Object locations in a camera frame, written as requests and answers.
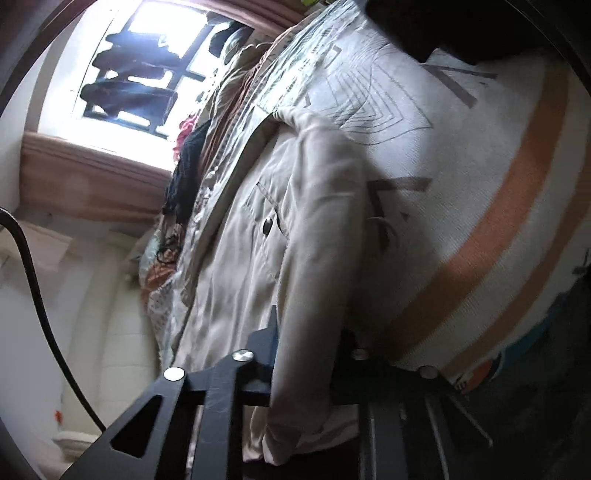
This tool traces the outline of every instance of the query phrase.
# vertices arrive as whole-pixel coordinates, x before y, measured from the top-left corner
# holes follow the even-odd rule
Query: black metal frame
[[[130,28],[131,24],[133,23],[139,9],[143,5],[145,5],[146,3],[170,4],[170,5],[174,5],[176,7],[187,8],[187,9],[191,9],[191,10],[199,10],[198,8],[192,7],[190,5],[176,4],[176,3],[168,2],[167,0],[144,0],[141,2],[141,4],[135,10],[135,12],[131,15],[129,20],[125,23],[125,25],[121,29],[121,32],[129,31],[129,28]],[[189,70],[189,65],[191,65],[191,62],[195,58],[195,55],[197,54],[199,48],[201,47],[201,45],[203,44],[205,39],[207,39],[207,36],[212,32],[212,30],[213,30],[212,25],[206,24],[203,26],[201,31],[195,37],[195,40],[193,40],[193,43],[191,43],[191,46],[187,49],[185,54],[182,56],[179,65],[174,69],[169,69],[173,73],[173,76],[165,88],[168,88],[171,90],[176,90],[178,87],[178,84],[180,83],[180,81],[183,77],[188,77],[193,80],[197,80],[198,82],[202,82],[205,80],[205,78],[206,78],[205,75],[192,72],[191,70]],[[97,75],[97,80],[106,78],[107,72],[108,72],[108,70],[100,70]],[[151,135],[155,135],[156,137],[160,137],[160,138],[164,138],[164,139],[168,138],[168,135],[160,133],[156,130],[158,127],[160,127],[160,125],[150,124],[146,127],[144,125],[129,122],[127,120],[123,120],[120,118],[112,118],[112,117],[109,117],[105,113],[96,112],[94,110],[95,106],[96,105],[94,105],[94,104],[88,103],[86,105],[86,107],[84,108],[84,113],[82,114],[82,116],[85,118],[93,118],[95,120],[101,120],[101,121],[109,122],[112,124],[120,125],[122,127],[130,128],[133,130],[139,130],[141,132],[146,132]]]
[[[215,367],[167,379],[167,372],[91,445],[62,480],[182,480],[198,406],[203,406],[190,480],[242,480],[243,406],[268,407],[277,351],[277,311],[269,327],[250,335],[246,350]],[[424,438],[445,478],[465,478],[458,444],[492,446],[460,397],[439,374],[392,367],[359,358],[354,338],[344,334],[331,383],[336,405],[359,404],[362,480],[408,480],[404,441],[415,434],[412,419],[402,427],[400,405],[418,405],[430,428]],[[441,402],[451,399],[455,421]]]

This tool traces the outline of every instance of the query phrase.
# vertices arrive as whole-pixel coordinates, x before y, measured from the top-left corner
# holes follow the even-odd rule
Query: window
[[[160,80],[129,77],[133,82],[169,88],[177,92],[177,100],[164,125],[151,125],[149,120],[126,112],[119,113],[117,118],[110,118],[99,106],[91,104],[86,105],[83,116],[144,131],[161,138],[175,135],[179,123],[191,113],[195,101],[202,93],[203,81],[220,65],[220,60],[209,53],[209,43],[215,33],[228,27],[228,23],[207,25],[205,13],[188,5],[165,0],[144,0],[121,29],[122,33],[164,35],[168,50],[181,58],[178,66],[174,70],[167,70]],[[112,47],[105,37],[97,53]],[[96,79],[110,79],[116,76],[116,72],[99,70]]]

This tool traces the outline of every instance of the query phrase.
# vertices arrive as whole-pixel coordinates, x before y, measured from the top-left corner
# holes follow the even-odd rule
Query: mattress
[[[368,227],[353,298],[361,344],[457,380],[577,279],[591,233],[591,102],[565,64],[528,54],[470,66],[443,51],[419,64],[340,1],[289,31],[261,70],[196,208],[215,203],[272,111],[331,119],[363,146],[366,214],[385,220]],[[207,211],[189,225],[185,274]]]

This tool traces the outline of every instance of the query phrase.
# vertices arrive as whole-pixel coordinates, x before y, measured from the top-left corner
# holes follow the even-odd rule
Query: jacket button
[[[262,224],[262,233],[267,236],[269,235],[269,232],[271,231],[271,227],[273,226],[273,219],[272,218],[268,218],[267,220],[265,220],[265,222]]]

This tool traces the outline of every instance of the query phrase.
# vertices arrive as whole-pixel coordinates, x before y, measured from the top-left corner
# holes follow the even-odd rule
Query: bed
[[[327,400],[343,325],[462,391],[539,334],[586,271],[591,103],[542,52],[417,63],[346,0],[250,54],[196,123],[200,186],[147,311],[163,368],[194,371],[277,304],[271,408],[247,412],[243,452],[281,464],[356,435]]]

